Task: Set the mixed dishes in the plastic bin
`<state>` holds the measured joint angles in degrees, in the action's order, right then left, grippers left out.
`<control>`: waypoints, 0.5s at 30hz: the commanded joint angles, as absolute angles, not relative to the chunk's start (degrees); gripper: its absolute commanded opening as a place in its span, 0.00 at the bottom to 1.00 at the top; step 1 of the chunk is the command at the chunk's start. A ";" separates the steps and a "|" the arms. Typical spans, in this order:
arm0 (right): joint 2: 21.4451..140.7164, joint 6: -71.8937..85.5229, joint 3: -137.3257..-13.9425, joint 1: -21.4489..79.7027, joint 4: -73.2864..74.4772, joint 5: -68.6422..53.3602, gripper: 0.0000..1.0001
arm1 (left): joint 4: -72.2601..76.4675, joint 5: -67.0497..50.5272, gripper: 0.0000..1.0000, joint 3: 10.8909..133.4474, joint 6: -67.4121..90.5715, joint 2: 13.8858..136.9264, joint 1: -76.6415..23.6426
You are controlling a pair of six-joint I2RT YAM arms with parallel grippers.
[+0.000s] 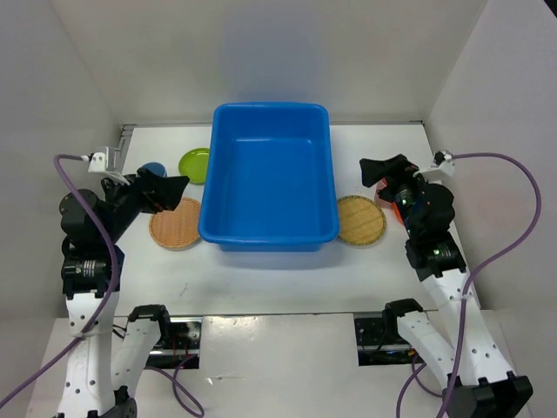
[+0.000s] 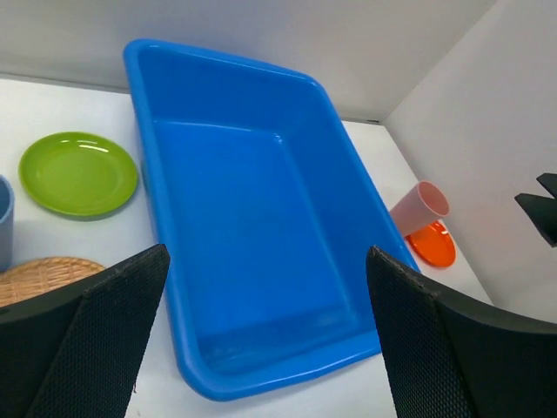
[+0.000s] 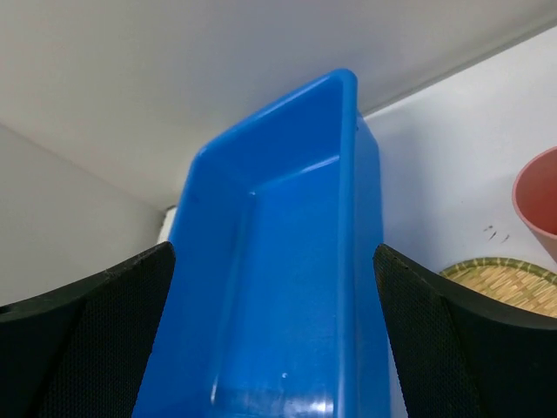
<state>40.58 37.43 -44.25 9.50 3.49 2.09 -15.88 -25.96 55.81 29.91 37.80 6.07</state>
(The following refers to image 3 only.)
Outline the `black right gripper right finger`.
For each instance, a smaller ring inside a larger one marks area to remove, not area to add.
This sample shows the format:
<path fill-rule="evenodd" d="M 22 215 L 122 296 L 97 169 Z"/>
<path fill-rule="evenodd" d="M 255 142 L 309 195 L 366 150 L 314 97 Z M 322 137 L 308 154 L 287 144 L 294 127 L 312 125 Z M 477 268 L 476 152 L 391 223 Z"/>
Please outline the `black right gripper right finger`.
<path fill-rule="evenodd" d="M 388 245 L 373 255 L 410 417 L 554 417 L 556 320 L 450 281 Z"/>

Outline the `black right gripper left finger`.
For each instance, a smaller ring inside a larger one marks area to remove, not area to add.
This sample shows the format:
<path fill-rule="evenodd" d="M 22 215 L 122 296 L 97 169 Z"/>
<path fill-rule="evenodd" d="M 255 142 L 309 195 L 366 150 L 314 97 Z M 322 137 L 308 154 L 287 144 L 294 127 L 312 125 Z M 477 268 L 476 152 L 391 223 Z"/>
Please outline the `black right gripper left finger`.
<path fill-rule="evenodd" d="M 175 266 L 170 242 L 1 308 L 3 417 L 130 417 Z"/>

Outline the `pink plastic cup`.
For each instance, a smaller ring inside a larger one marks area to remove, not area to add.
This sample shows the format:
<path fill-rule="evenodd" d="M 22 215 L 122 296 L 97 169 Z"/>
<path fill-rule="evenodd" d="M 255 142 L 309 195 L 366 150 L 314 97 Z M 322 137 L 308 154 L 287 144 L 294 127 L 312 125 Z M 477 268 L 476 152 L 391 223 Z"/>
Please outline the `pink plastic cup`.
<path fill-rule="evenodd" d="M 520 220 L 556 261 L 556 147 L 537 155 L 520 170 L 512 199 Z"/>

